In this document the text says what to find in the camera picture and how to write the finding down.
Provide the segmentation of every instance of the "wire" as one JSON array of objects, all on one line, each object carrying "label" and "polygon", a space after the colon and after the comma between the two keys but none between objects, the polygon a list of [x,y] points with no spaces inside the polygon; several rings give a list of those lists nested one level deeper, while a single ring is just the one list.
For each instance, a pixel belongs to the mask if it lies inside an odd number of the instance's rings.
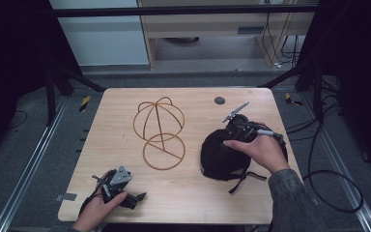
[{"label": "wire", "polygon": [[[316,130],[316,132],[315,132],[315,135],[314,135],[314,138],[313,138],[312,144],[311,144],[311,149],[309,151],[309,157],[308,157],[308,174],[306,176],[304,176],[302,179],[303,180],[309,179],[309,184],[312,187],[312,190],[315,192],[315,194],[319,197],[319,199],[321,199],[324,203],[326,203],[332,209],[334,209],[336,211],[339,211],[339,212],[342,212],[342,213],[348,213],[348,214],[355,213],[358,210],[360,210],[362,208],[362,206],[363,206],[363,194],[362,194],[360,188],[357,186],[357,184],[355,182],[353,182],[350,178],[346,177],[345,175],[343,175],[341,173],[338,173],[338,172],[335,172],[335,171],[332,171],[332,170],[318,170],[318,171],[311,172],[312,154],[313,154],[313,150],[315,148],[316,138],[318,137],[318,133],[322,130],[323,124],[324,123],[320,123],[319,126],[318,126],[318,128],[317,128],[317,130]],[[354,209],[352,209],[352,210],[341,209],[341,208],[336,207],[333,204],[329,203],[324,197],[322,197],[322,195],[315,189],[315,186],[314,186],[313,181],[312,181],[312,176],[315,175],[315,174],[319,174],[319,173],[330,173],[330,174],[333,174],[333,175],[337,175],[337,176],[340,176],[340,177],[344,178],[349,183],[351,183],[357,189],[357,192],[358,192],[359,197],[360,197],[360,201],[359,201],[359,204],[357,205],[357,207],[354,208]]]},{"label": "wire", "polygon": [[[266,0],[265,3],[267,5],[270,5],[271,2],[269,0]],[[288,20],[285,20],[285,23],[284,23],[284,26],[282,28],[282,31],[285,30],[285,27],[286,27],[286,24],[287,24],[287,21]],[[273,55],[275,56],[275,58],[278,60],[278,64],[279,65],[282,65],[282,64],[285,64],[285,63],[289,63],[290,61],[281,61],[279,58],[278,58],[278,55],[276,54],[276,47],[275,47],[275,44],[273,43],[273,39],[272,39],[272,35],[271,35],[271,30],[270,30],[270,13],[267,13],[267,21],[266,21],[266,24],[265,24],[265,28],[264,28],[264,31],[263,31],[263,34],[262,34],[262,44],[263,44],[263,48],[265,49],[265,51],[267,52],[267,55],[268,55],[268,59],[270,60],[270,63],[273,64],[273,61],[272,61],[272,58],[270,56],[270,54],[268,53],[268,50],[265,46],[265,33],[268,31],[268,34],[270,36],[270,41],[271,41],[271,44],[272,44],[272,48],[273,48]]]},{"label": "wire", "polygon": [[285,46],[287,44],[287,41],[288,41],[288,38],[289,38],[289,36],[286,36],[285,39],[284,39],[284,42],[283,42],[282,47],[281,47],[281,55],[283,57],[287,58],[287,59],[290,59],[289,61],[286,61],[286,63],[291,62],[291,68],[293,68],[294,66],[297,65],[298,54],[300,54],[299,52],[297,52],[297,48],[300,45],[300,41],[299,41],[299,36],[295,36],[294,50],[293,51],[284,51],[284,48],[285,48]]},{"label": "wire", "polygon": [[28,113],[26,113],[25,111],[23,111],[23,110],[17,110],[16,112],[17,113],[23,113],[25,115],[25,118],[23,119],[22,122],[14,125],[14,126],[8,127],[7,130],[11,130],[11,129],[15,129],[15,128],[19,127],[20,125],[22,125],[26,121],[26,119],[28,119]]},{"label": "wire", "polygon": [[97,197],[97,196],[100,196],[102,195],[102,193],[98,193],[97,192],[99,191],[99,189],[102,187],[103,183],[104,183],[104,180],[110,175],[110,173],[112,172],[112,170],[106,172],[101,178],[98,178],[96,176],[93,176],[93,178],[97,179],[98,180],[98,183],[96,184],[96,188],[95,190],[92,192],[92,194],[90,194],[89,197],[86,198],[86,200],[83,202],[83,204],[80,206],[80,211],[79,211],[79,215],[81,215],[84,211],[84,209],[86,208],[86,206],[92,201],[93,198]]},{"label": "wire", "polygon": [[[324,97],[323,99],[323,102],[328,99],[328,98],[331,98],[331,97],[336,97],[335,95],[329,95],[329,96],[326,96]],[[331,110],[332,108],[334,107],[337,107],[339,106],[338,103],[333,103],[332,105],[330,105],[329,107],[327,107],[325,110],[324,110],[324,115],[327,114],[327,112],[329,110]],[[335,111],[331,111],[329,114],[325,115],[326,117],[328,117],[331,113],[333,113]],[[287,133],[293,133],[293,132],[296,132],[296,131],[301,131],[307,127],[309,127],[310,125],[312,125],[313,123],[315,122],[319,122],[317,119],[313,119],[313,120],[308,120],[306,122],[303,122],[303,123],[300,123],[298,125],[295,125],[295,126],[292,126],[290,127],[289,129],[292,129],[292,128],[295,128],[295,127],[298,127],[298,126],[301,126],[301,125],[304,125],[303,127],[297,129],[297,130],[294,130],[294,131],[291,131],[291,132],[287,132]],[[336,171],[332,171],[332,170],[317,170],[317,171],[311,171],[311,161],[312,161],[312,155],[313,155],[313,151],[314,151],[314,148],[315,148],[315,143],[316,143],[316,139],[318,137],[318,134],[320,133],[320,131],[322,130],[322,127],[323,127],[324,123],[320,123],[317,130],[315,131],[314,135],[313,136],[309,136],[309,137],[305,137],[305,138],[298,138],[298,139],[292,139],[290,141],[300,141],[300,140],[305,140],[305,139],[310,139],[310,138],[313,138],[312,139],[312,143],[311,143],[311,149],[309,151],[309,156],[308,156],[308,164],[307,164],[307,169],[308,169],[308,172],[307,172],[307,175],[304,176],[302,179],[305,181],[305,180],[309,180],[309,185],[311,186],[312,190],[315,192],[315,194],[319,197],[319,199],[324,202],[325,204],[327,204],[328,206],[330,206],[332,209],[336,210],[336,211],[339,211],[339,212],[342,212],[342,213],[347,213],[347,214],[352,214],[352,213],[355,213],[357,212],[358,210],[360,210],[363,206],[363,202],[364,202],[364,198],[363,198],[363,194],[360,190],[360,188],[357,186],[357,184],[352,181],[349,177],[343,175],[342,173],[339,173],[339,172],[336,172]],[[322,195],[316,190],[315,186],[314,186],[314,183],[312,181],[312,176],[316,175],[316,174],[321,174],[321,173],[328,173],[330,175],[336,175],[336,176],[339,176],[343,179],[345,179],[346,181],[348,181],[352,186],[355,187],[355,189],[357,190],[357,193],[359,194],[359,197],[360,197],[360,201],[358,203],[358,205],[349,210],[349,209],[342,209],[342,208],[339,208],[331,203],[329,203],[324,197],[322,197]]]}]

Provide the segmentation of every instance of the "person's arm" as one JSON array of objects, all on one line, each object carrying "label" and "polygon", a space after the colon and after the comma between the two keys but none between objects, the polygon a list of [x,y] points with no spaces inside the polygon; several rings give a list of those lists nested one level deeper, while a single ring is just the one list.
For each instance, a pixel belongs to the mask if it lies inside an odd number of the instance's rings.
[{"label": "person's arm", "polygon": [[306,194],[298,174],[288,165],[275,139],[258,135],[250,143],[229,140],[224,141],[224,145],[246,153],[271,173],[269,186],[273,200],[274,231],[324,230],[316,206]]},{"label": "person's arm", "polygon": [[128,194],[122,192],[116,195],[111,201],[104,203],[101,191],[98,189],[96,196],[86,205],[77,221],[71,228],[52,228],[50,232],[89,232],[122,203]]},{"label": "person's arm", "polygon": [[324,231],[324,222],[294,170],[275,172],[269,186],[274,231]]}]

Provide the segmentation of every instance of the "black device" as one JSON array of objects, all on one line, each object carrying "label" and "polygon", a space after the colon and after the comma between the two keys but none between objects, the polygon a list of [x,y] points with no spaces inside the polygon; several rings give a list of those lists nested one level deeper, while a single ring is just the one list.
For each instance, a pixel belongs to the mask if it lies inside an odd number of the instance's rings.
[{"label": "black device", "polygon": [[288,153],[285,147],[283,135],[272,131],[269,127],[263,124],[249,121],[248,118],[242,114],[235,114],[225,129],[228,130],[233,139],[241,142],[251,142],[258,134],[270,135],[278,141],[285,159],[288,160]]},{"label": "black device", "polygon": [[237,114],[248,104],[248,101],[244,102],[243,105],[225,117],[222,120],[223,123],[230,121],[225,129],[216,130],[209,134],[201,147],[201,172],[204,176],[222,181],[240,179],[237,185],[228,191],[229,193],[234,193],[246,176],[252,176],[261,181],[267,180],[267,177],[247,171],[251,164],[251,157],[225,146],[224,140],[251,142],[257,134],[270,135],[279,142],[284,157],[288,161],[288,153],[282,134],[273,132],[265,125],[250,122],[244,115]]},{"label": "black device", "polygon": [[[100,195],[100,193],[97,193],[100,188],[104,203],[111,201],[116,195],[124,192],[123,188],[131,180],[131,173],[127,172],[123,166],[120,166],[117,170],[113,169],[108,171],[102,178],[97,176],[92,177],[98,180],[98,185],[96,186],[95,191],[83,202],[79,214],[83,212],[84,208],[95,196]],[[137,196],[128,194],[119,206],[134,210],[137,202],[142,201],[145,196],[146,192],[138,194]]]}]

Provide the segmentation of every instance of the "white cabinet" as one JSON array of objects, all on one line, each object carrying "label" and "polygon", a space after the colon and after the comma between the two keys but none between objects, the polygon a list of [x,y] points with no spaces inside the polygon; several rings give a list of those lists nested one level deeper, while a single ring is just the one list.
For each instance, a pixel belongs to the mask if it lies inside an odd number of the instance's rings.
[{"label": "white cabinet", "polygon": [[[50,0],[53,9],[137,7],[136,0]],[[79,66],[149,65],[139,16],[59,17]]]}]

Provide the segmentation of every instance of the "wooden table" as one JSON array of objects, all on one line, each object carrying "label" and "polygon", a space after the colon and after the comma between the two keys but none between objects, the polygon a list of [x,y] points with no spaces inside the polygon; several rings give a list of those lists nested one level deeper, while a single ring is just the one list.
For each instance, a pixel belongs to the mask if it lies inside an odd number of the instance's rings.
[{"label": "wooden table", "polygon": [[[169,170],[153,169],[143,159],[146,141],[135,133],[134,128],[139,130],[144,126],[145,111],[139,114],[133,126],[139,104],[157,102],[162,97],[170,98],[185,118],[184,128],[178,134],[185,144],[185,157]],[[216,97],[223,97],[225,103],[215,103]],[[204,139],[211,132],[224,129],[226,123],[221,120],[244,101],[249,101],[249,105],[241,114],[251,121],[265,122],[271,129],[287,137],[270,89],[108,89],[103,95],[68,187],[68,193],[75,193],[77,197],[74,201],[63,201],[59,219],[77,219],[82,202],[95,188],[96,180],[92,175],[101,176],[109,169],[123,165],[132,174],[125,191],[133,195],[147,192],[147,196],[134,210],[118,207],[106,219],[107,222],[270,223],[272,200],[267,182],[248,177],[234,194],[230,194],[228,190],[238,180],[216,181],[203,176],[200,170],[200,151]],[[175,107],[166,108],[171,108],[173,115],[181,118],[181,113]],[[158,112],[162,131],[175,133],[179,128],[177,121],[165,110]],[[156,117],[152,112],[146,126],[146,137],[158,131]],[[181,153],[183,146],[179,141],[166,141],[166,150]],[[290,165],[299,173],[291,145],[287,139],[286,142]],[[146,154],[150,162],[156,165],[169,166],[173,162],[173,157],[161,151],[158,154],[150,146],[146,147]],[[249,170],[270,176],[265,168],[254,161]]]}]

